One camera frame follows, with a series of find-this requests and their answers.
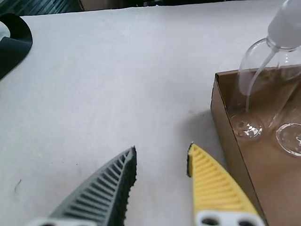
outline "cardboard box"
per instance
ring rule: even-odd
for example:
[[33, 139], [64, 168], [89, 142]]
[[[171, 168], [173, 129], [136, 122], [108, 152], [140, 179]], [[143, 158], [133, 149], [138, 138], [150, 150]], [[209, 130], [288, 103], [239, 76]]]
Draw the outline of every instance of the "cardboard box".
[[301, 213], [301, 158], [286, 154], [275, 134], [248, 145], [236, 139], [226, 109], [237, 71], [217, 73], [211, 111], [229, 167], [269, 226], [299, 226]]

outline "white table surface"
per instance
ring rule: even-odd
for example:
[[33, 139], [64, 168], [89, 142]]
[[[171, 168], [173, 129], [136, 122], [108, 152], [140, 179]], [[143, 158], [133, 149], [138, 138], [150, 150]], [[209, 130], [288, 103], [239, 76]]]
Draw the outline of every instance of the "white table surface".
[[48, 216], [132, 145], [126, 226], [191, 225], [191, 141], [225, 165], [210, 113], [214, 74], [239, 67], [280, 2], [24, 17], [33, 47], [0, 82], [1, 225]]

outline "yellow plastic piece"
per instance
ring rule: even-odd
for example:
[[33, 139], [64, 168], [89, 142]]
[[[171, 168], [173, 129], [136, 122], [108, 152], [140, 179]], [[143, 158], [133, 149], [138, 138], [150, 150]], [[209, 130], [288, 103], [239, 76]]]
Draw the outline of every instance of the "yellow plastic piece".
[[188, 175], [193, 180], [194, 214], [201, 210], [243, 211], [257, 214], [229, 173], [195, 144], [188, 151]]

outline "bottle neck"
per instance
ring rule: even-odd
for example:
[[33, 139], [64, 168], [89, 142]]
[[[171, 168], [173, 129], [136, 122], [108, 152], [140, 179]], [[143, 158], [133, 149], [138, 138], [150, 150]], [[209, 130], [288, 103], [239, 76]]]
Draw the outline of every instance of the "bottle neck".
[[275, 42], [269, 36], [267, 36], [266, 39], [267, 39], [267, 45], [269, 47], [271, 47], [275, 52], [278, 52], [278, 51], [292, 52], [292, 51], [295, 51], [298, 48], [298, 47], [296, 47], [296, 48], [279, 47], [275, 44]]

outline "handle hole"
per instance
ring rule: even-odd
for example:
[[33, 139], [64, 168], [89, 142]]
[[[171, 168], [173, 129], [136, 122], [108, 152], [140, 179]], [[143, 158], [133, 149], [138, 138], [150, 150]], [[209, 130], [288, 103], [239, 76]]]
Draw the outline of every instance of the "handle hole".
[[202, 224], [204, 224], [204, 225], [219, 225], [220, 223], [216, 219], [205, 218], [205, 219], [202, 220]]
[[247, 221], [247, 220], [241, 220], [239, 221], [239, 226], [255, 226], [253, 223]]

